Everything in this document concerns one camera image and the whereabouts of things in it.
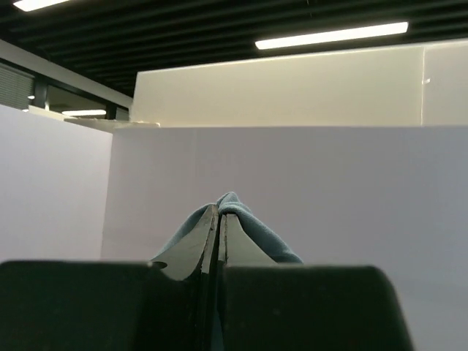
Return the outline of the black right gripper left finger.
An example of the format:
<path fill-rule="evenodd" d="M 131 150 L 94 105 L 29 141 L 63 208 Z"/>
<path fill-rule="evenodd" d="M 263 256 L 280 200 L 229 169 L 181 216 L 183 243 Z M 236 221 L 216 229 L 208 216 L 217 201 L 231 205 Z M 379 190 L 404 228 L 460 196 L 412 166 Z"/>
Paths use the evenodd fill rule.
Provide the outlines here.
<path fill-rule="evenodd" d="M 1 264 L 3 350 L 209 350 L 219 212 L 148 262 Z"/>

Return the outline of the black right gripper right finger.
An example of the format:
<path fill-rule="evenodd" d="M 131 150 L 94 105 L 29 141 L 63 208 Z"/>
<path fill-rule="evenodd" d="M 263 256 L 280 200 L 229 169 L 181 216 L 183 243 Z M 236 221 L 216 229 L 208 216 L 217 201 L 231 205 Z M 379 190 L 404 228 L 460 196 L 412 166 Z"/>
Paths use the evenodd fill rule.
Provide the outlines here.
<path fill-rule="evenodd" d="M 274 262 L 237 216 L 220 223 L 226 350 L 412 350 L 389 278 L 369 265 Z"/>

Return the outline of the blue-grey t-shirt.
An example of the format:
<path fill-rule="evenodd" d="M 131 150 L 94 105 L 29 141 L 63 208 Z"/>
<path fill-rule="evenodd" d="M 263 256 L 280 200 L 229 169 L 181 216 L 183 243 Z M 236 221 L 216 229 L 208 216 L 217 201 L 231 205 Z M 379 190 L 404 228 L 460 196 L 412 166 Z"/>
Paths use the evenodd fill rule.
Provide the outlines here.
<path fill-rule="evenodd" d="M 159 256 L 169 252 L 184 237 L 188 236 L 197 223 L 202 219 L 203 214 L 212 206 L 216 206 L 220 216 L 235 214 L 240 222 L 242 230 L 270 259 L 276 263 L 302 263 L 302 260 L 290 250 L 285 242 L 269 227 L 257 219 L 250 209 L 246 207 L 233 192 L 223 195 L 216 203 L 209 203 L 193 212 L 187 220 L 179 227 L 173 237 L 160 250 L 153 261 L 156 262 Z M 142 322 L 136 339 L 133 342 L 135 350 L 192 350 L 196 339 L 196 328 L 193 323 L 197 321 L 193 311 L 197 300 L 196 290 L 192 291 L 192 299 L 185 309 L 189 313 L 190 323 L 185 330 L 185 324 L 177 321 L 175 327 L 164 327 L 158 324 L 159 312 L 154 306 L 154 301 L 150 300 L 150 312 L 146 314 Z M 303 336 L 299 331 L 291 327 L 286 327 L 275 333 L 268 332 L 265 335 L 253 334 L 251 342 L 257 342 L 258 350 L 299 350 Z"/>

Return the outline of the ceiling light strip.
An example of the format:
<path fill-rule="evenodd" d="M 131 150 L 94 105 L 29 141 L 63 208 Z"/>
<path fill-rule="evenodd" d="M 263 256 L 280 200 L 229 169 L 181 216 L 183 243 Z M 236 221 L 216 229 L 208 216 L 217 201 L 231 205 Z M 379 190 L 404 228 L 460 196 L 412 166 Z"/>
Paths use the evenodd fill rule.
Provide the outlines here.
<path fill-rule="evenodd" d="M 374 26 L 356 27 L 335 31 L 325 31 L 313 34 L 302 34 L 289 37 L 277 37 L 262 39 L 255 43 L 259 50 L 271 50 L 277 48 L 291 48 L 303 45 L 316 45 L 328 42 L 343 42 L 348 40 L 365 39 L 373 37 L 386 37 L 407 32 L 407 21 L 386 23 Z"/>

